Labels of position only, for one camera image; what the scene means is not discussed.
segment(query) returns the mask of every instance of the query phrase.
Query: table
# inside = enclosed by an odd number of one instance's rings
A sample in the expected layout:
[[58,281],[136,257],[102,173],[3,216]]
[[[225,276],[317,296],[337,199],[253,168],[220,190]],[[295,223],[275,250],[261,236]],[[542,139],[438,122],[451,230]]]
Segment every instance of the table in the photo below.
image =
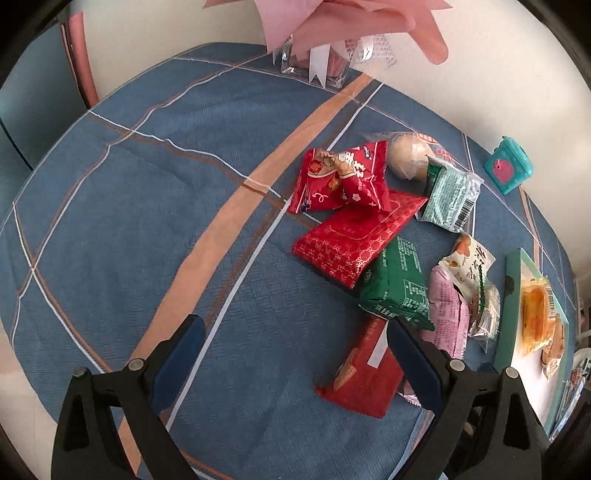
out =
[[[80,118],[2,224],[2,322],[50,415],[76,365],[120,369],[194,312],[209,337],[163,419],[203,478],[387,478],[420,409],[396,397],[377,420],[314,393],[363,316],[291,253],[326,215],[287,213],[303,151],[345,150],[363,143],[362,132],[382,131],[431,135],[485,179],[467,230],[496,256],[489,278],[501,297],[505,256],[523,247],[576,321],[564,249],[526,192],[501,195],[474,141],[364,74],[333,92],[284,77],[264,47],[208,44]],[[422,190],[392,175],[388,183]],[[401,235],[425,277],[456,237],[415,220]],[[469,341],[466,362],[479,368],[493,354]]]

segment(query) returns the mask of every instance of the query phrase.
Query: wall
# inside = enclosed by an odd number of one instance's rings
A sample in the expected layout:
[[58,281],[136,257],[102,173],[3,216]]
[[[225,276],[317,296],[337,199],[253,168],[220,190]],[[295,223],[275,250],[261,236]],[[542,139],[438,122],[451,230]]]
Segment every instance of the wall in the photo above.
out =
[[99,98],[151,66],[203,43],[264,43],[252,0],[203,10],[205,0],[74,0],[84,12]]
[[[526,189],[575,272],[591,269],[591,92],[553,35],[516,0],[449,0],[435,12],[450,56],[435,66],[405,34],[397,63],[369,72],[428,106],[488,150],[502,135],[529,153]],[[209,41],[262,43],[249,0],[202,11],[203,0],[77,0],[100,96],[167,57]]]

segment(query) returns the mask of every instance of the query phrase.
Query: snack package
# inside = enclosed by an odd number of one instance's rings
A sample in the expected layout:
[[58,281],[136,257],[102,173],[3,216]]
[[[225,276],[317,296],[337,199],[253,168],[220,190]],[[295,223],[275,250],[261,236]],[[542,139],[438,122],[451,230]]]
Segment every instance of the snack package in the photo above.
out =
[[560,315],[556,314],[554,321],[554,335],[550,345],[542,347],[542,367],[546,378],[550,379],[560,366],[560,360],[564,355],[564,325]]
[[438,157],[453,164],[452,156],[433,137],[415,132],[364,134],[366,140],[388,141],[388,166],[403,179],[427,179],[427,157]]
[[288,211],[335,210],[348,203],[390,211],[386,184],[388,142],[373,142],[342,153],[308,150]]
[[524,282],[521,287],[524,356],[549,345],[554,335],[556,311],[554,294],[547,278]]
[[418,330],[435,329],[417,251],[399,235],[365,269],[356,293],[366,312],[385,320],[402,315]]
[[[421,338],[437,349],[445,350],[452,358],[462,359],[466,350],[470,310],[449,272],[439,265],[431,270],[428,295],[435,331],[424,330],[420,332]],[[404,383],[402,396],[413,405],[420,406],[408,381]]]
[[483,182],[475,173],[461,171],[449,162],[429,157],[424,191],[429,201],[417,214],[417,219],[459,233],[480,196]]
[[495,262],[495,257],[477,240],[465,233],[461,234],[453,246],[453,251],[439,261],[441,268],[450,273],[453,284],[460,289],[468,303],[477,298],[480,292],[479,267],[482,276]]
[[426,198],[390,190],[391,212],[347,205],[305,234],[293,253],[353,288],[362,271],[400,231]]
[[387,327],[386,320],[369,316],[333,384],[316,392],[347,410],[383,418],[402,381],[402,369],[388,348]]
[[473,305],[472,324],[468,336],[480,343],[488,352],[491,343],[496,340],[501,321],[501,296],[494,283],[484,280],[480,294]]

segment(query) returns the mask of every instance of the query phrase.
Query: barcode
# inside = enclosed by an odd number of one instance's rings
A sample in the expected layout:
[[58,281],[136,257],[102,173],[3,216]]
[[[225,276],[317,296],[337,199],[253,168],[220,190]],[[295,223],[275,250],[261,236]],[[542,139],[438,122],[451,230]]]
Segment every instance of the barcode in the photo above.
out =
[[548,295],[548,318],[556,318],[556,308],[554,307],[554,294],[552,288],[546,287],[546,295]]
[[465,200],[464,205],[462,205],[462,209],[460,210],[460,215],[457,216],[456,223],[454,224],[454,228],[462,228],[468,220],[468,215],[474,208],[474,202],[471,200]]

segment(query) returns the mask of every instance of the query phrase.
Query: blue gripper pad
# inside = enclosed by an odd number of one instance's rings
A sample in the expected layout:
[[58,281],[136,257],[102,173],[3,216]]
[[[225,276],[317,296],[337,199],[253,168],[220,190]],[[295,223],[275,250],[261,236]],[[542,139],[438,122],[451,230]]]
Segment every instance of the blue gripper pad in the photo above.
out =
[[154,377],[150,406],[159,414],[172,405],[205,343],[205,322],[198,315]]
[[443,386],[436,370],[399,321],[394,319],[388,322],[387,335],[388,346],[423,408],[435,415],[440,414],[444,405]]

